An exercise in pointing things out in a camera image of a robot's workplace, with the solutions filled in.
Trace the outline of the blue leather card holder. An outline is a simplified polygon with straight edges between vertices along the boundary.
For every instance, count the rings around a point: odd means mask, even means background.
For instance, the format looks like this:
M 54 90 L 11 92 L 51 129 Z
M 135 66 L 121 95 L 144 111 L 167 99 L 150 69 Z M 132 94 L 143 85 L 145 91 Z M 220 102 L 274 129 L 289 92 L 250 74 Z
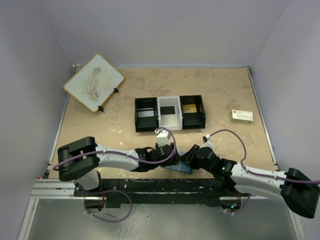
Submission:
M 193 169 L 181 161 L 181 156 L 184 154 L 185 152 L 178 150 L 174 159 L 168 160 L 164 166 L 161 166 L 161 168 L 191 175 L 193 173 Z

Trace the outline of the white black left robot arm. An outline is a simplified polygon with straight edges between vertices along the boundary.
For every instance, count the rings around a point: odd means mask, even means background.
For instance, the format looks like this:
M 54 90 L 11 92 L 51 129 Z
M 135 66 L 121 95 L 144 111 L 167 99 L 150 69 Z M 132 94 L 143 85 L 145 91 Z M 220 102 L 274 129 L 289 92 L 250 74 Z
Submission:
M 86 191 L 102 188 L 101 174 L 96 168 L 118 168 L 129 172 L 145 173 L 157 167 L 177 165 L 180 161 L 176 144 L 170 140 L 155 147 L 117 150 L 96 143 L 87 136 L 61 146 L 57 150 L 58 164 L 52 169 L 58 171 L 62 182 L 74 181 Z

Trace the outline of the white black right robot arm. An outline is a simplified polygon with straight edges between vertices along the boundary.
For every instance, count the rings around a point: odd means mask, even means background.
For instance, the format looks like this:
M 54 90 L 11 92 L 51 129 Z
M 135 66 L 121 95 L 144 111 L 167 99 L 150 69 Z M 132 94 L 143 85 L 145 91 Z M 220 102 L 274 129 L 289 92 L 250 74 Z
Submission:
M 208 146 L 198 145 L 184 153 L 181 160 L 192 169 L 203 169 L 212 174 L 226 191 L 285 202 L 292 212 L 308 219 L 315 217 L 320 183 L 309 179 L 298 169 L 267 171 L 248 167 L 242 162 L 218 157 Z

